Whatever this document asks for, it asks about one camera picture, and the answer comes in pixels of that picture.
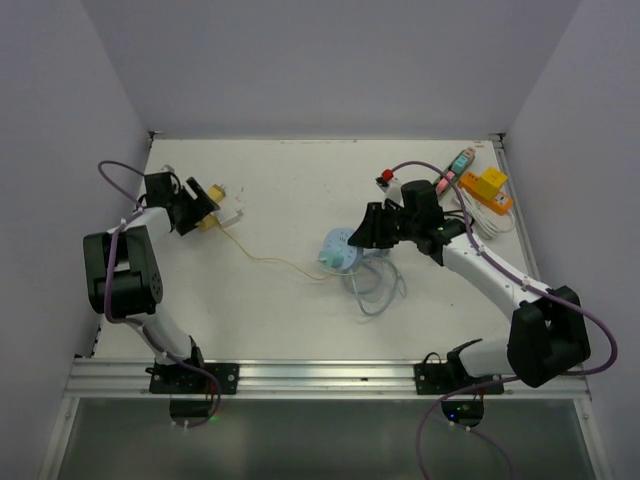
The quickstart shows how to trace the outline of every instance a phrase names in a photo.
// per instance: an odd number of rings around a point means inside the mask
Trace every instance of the thin wire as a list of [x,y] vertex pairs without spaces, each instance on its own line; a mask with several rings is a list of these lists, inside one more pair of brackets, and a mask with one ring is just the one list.
[[507,233],[516,227],[516,219],[512,210],[509,210],[506,216],[509,218],[509,225],[503,227],[502,222],[498,214],[491,212],[487,207],[480,205],[476,199],[474,199],[466,190],[460,190],[464,198],[465,208],[469,215],[476,221],[476,230],[481,237],[486,239],[492,239],[502,233]]
[[140,175],[141,177],[144,177],[144,173],[141,172],[140,170],[138,170],[137,168],[133,168],[133,167],[127,165],[126,163],[116,162],[114,160],[103,160],[102,162],[98,163],[98,171],[100,172],[100,175],[102,175],[102,178],[104,178],[109,185],[111,185],[113,188],[118,190],[122,195],[124,195],[129,200],[131,200],[136,205],[137,208],[142,208],[142,205],[140,205],[140,202],[138,202],[138,199],[136,197],[131,195],[124,188],[122,188],[120,185],[118,185],[116,182],[114,182],[109,177],[109,175],[107,175],[105,173],[105,171],[104,171],[104,166],[105,165],[116,165],[118,167],[126,168],[127,170],[130,170],[133,173],[135,173],[137,175]]
[[[400,273],[400,270],[398,270],[398,267],[396,267],[393,262],[391,262],[390,260],[388,260],[387,258],[384,257],[378,257],[383,265],[387,265],[391,268],[391,271],[393,272],[394,275],[394,279],[393,279],[393,286],[391,287],[391,291],[389,293],[389,296],[387,297],[387,299],[385,300],[384,304],[378,308],[377,310],[374,310],[372,312],[368,311],[365,306],[364,306],[364,302],[363,302],[363,295],[365,295],[366,293],[370,293],[370,292],[359,292],[358,291],[358,287],[356,285],[356,279],[355,277],[351,277],[351,283],[353,286],[353,293],[356,296],[356,301],[358,302],[358,307],[360,307],[360,311],[362,312],[362,314],[366,317],[377,317],[378,315],[382,314],[385,310],[387,310],[387,308],[389,308],[389,306],[391,305],[391,303],[393,302],[393,300],[396,298],[396,293],[399,293],[400,296],[405,297],[407,294],[407,285],[404,281],[404,278],[402,277],[402,274]],[[380,274],[379,272],[376,272],[379,275],[380,278],[380,283],[382,283],[382,274]]]
[[[376,281],[375,281],[375,283],[373,284],[372,287],[367,288],[365,290],[360,290],[358,292],[360,295],[369,295],[369,294],[375,292],[382,285],[382,274],[377,269],[375,269],[371,265],[369,265],[368,263],[362,262],[360,264],[359,268],[358,268],[358,271],[354,271],[351,275],[352,276],[357,275],[357,273],[359,271],[361,271],[362,269],[369,270],[375,276],[375,279],[376,279]],[[353,285],[349,283],[349,280],[351,280],[351,279],[348,278],[348,277],[342,277],[342,285],[344,286],[344,288],[349,290],[351,293],[355,294],[356,291],[353,288]]]
[[234,237],[231,233],[229,233],[227,231],[226,228],[222,228],[222,225],[220,226],[220,230],[222,230],[222,233],[224,233],[227,237],[229,237],[231,240],[233,240],[233,242],[240,248],[240,250],[242,250],[244,252],[244,254],[251,258],[252,260],[256,260],[258,262],[280,262],[280,263],[284,263],[286,265],[289,265],[292,268],[295,268],[298,272],[300,272],[301,274],[303,274],[304,276],[310,278],[311,280],[315,280],[316,282],[322,282],[323,280],[326,280],[327,278],[331,278],[333,275],[338,275],[338,276],[352,276],[354,275],[354,273],[337,273],[337,272],[332,272],[330,270],[326,270],[324,268],[322,268],[321,266],[318,265],[318,268],[320,268],[320,270],[323,270],[325,272],[327,272],[329,275],[325,275],[324,277],[317,277],[311,273],[307,273],[305,272],[302,268],[300,268],[299,266],[297,266],[295,263],[290,262],[289,260],[286,260],[284,258],[278,258],[278,257],[257,257],[253,254],[251,254],[249,252],[249,250],[247,250],[244,245],[242,245],[242,243],[240,243],[240,241]]

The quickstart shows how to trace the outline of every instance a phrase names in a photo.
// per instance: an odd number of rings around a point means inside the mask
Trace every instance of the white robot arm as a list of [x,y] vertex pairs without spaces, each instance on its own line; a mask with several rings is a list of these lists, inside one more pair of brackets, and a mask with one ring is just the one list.
[[[552,290],[529,278],[489,252],[475,235],[474,245],[463,222],[445,219],[430,182],[406,183],[401,187],[401,196],[402,206],[389,198],[384,203],[369,203],[349,245],[388,249],[400,241],[412,241],[421,253],[467,279],[511,322],[508,339],[472,340],[450,351],[447,362],[437,367],[442,372],[435,376],[435,381],[443,382],[441,392],[493,375],[515,374],[527,385],[538,387],[589,358],[591,352],[582,315],[522,285],[552,292],[579,305],[575,292],[568,287]],[[502,270],[520,283],[498,271],[479,251],[489,253]]]
[[[161,305],[162,278],[153,245],[174,230],[186,235],[219,207],[189,178],[186,183],[194,198],[168,167],[145,175],[144,183],[145,208],[124,229],[87,235],[83,240],[89,301],[96,313],[105,315],[108,304],[107,319],[126,323],[152,349],[155,363],[148,371],[157,383],[157,393],[190,393],[184,387],[197,391],[204,381],[193,369],[204,370],[207,366],[194,340]],[[112,251],[115,239],[117,245]],[[115,269],[109,272],[109,259],[114,256]]]

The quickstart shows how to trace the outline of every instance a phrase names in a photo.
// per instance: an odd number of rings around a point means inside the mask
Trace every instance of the white enclosure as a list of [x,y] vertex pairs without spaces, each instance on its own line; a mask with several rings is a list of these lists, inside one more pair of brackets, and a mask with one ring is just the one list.
[[[0,476],[35,478],[43,460],[54,470],[61,461],[72,423],[64,413],[73,418],[88,396],[81,377],[93,368],[74,364],[75,354],[95,349],[100,372],[109,359],[151,358],[125,327],[105,327],[94,345],[81,239],[129,207],[98,161],[146,171],[170,163],[183,178],[225,183],[245,211],[230,230],[243,244],[312,269],[328,229],[357,224],[379,199],[372,180],[382,168],[444,166],[474,145],[478,165],[508,168],[522,214],[518,231],[491,248],[546,283],[571,285],[620,345],[616,365],[588,387],[559,380],[524,395],[575,400],[593,476],[634,478],[639,16],[634,0],[5,2]],[[150,155],[148,131],[162,132]],[[139,188],[138,178],[113,175]],[[504,334],[508,323],[413,247],[393,255],[410,295],[359,325],[339,281],[315,285],[252,262],[218,231],[168,237],[157,251],[167,308],[185,316],[207,358],[405,362],[392,363],[401,399],[411,393],[407,361]],[[243,303],[256,292],[259,301]],[[600,364],[609,347],[590,334],[590,364]],[[124,389],[114,396],[139,392],[135,362],[122,367],[135,370],[126,388],[100,377]],[[259,377],[251,388],[269,385]],[[83,418],[95,405],[81,402]],[[549,405],[550,418],[565,407]]]

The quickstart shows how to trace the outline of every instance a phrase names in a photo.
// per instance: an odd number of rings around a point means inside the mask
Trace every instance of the yellow block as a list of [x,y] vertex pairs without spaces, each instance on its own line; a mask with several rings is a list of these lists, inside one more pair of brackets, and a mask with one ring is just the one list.
[[475,184],[475,191],[485,200],[493,200],[500,193],[500,188],[507,181],[507,176],[500,170],[487,168]]
[[[214,185],[209,190],[207,190],[207,195],[209,195],[209,198],[214,202],[220,203],[225,197],[226,193],[224,191],[224,188],[219,185]],[[211,227],[215,227],[217,224],[218,219],[215,217],[215,215],[209,214],[202,220],[200,220],[200,223],[198,223],[198,230],[200,230],[201,232],[206,232]]]

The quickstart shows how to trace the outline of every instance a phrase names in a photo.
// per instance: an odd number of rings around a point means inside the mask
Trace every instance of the yellow object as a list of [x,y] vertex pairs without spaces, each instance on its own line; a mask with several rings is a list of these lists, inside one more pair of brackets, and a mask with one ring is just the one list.
[[485,200],[492,200],[507,181],[507,176],[497,168],[487,168],[475,183],[475,192]]
[[477,190],[477,184],[480,181],[480,178],[481,177],[478,177],[475,173],[467,172],[462,177],[460,177],[459,185],[460,187],[468,191],[473,198],[475,198],[485,207],[488,207],[492,211],[496,212],[498,215],[504,215],[505,213],[507,213],[511,208],[511,205],[513,205],[513,199],[500,190],[498,190],[498,193],[495,196],[491,197],[490,200],[482,197]]
[[227,195],[227,193],[220,185],[214,185],[209,190],[207,190],[207,195],[209,195],[209,198],[214,202],[220,203],[222,199]]
[[316,280],[318,282],[321,282],[323,280],[326,280],[327,278],[330,278],[332,275],[346,275],[346,276],[355,275],[355,273],[334,273],[334,272],[329,272],[327,270],[329,275],[325,275],[324,277],[316,277],[315,275],[312,275],[311,273],[305,272],[302,268],[297,266],[295,263],[292,263],[289,260],[285,260],[284,258],[256,257],[255,255],[252,255],[251,253],[249,253],[249,251],[246,248],[244,248],[244,246],[240,243],[240,241],[236,237],[231,235],[229,232],[227,232],[226,229],[220,227],[220,230],[222,230],[222,233],[224,233],[227,237],[229,237],[231,240],[233,240],[233,242],[236,245],[238,245],[238,247],[240,247],[240,250],[242,250],[244,252],[244,254],[247,257],[251,258],[252,260],[257,260],[259,262],[280,262],[280,263],[285,263],[285,264],[289,265],[290,267],[295,268],[297,271],[299,271],[300,273],[302,273],[306,277],[309,277],[311,280]]
[[[220,203],[227,194],[224,191],[224,188],[222,188],[220,185],[214,185],[209,190],[207,190],[207,195],[209,195],[209,198],[214,202]],[[200,223],[198,223],[198,230],[200,230],[201,232],[206,232],[216,225],[218,225],[218,219],[215,215],[209,214],[202,220],[200,220]]]

